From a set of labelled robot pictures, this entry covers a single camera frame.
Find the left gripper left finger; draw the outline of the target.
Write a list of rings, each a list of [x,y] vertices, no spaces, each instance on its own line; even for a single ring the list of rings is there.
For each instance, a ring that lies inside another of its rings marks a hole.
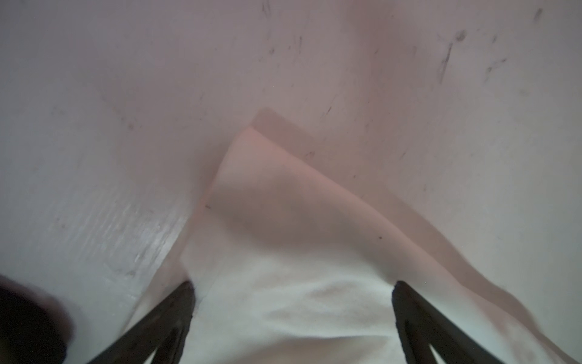
[[[194,286],[185,281],[90,362],[180,362],[195,305]]]

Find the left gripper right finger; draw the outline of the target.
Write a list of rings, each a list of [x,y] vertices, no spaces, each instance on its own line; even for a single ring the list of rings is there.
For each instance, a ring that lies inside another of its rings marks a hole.
[[[392,304],[407,363],[499,363],[445,315],[404,281],[392,292]]]

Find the white t shirt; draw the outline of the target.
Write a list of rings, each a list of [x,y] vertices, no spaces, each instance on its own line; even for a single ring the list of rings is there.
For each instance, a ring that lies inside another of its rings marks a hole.
[[[182,281],[196,308],[184,363],[402,363],[404,281],[505,363],[570,363],[370,167],[262,109],[230,144],[154,274],[136,323]]]

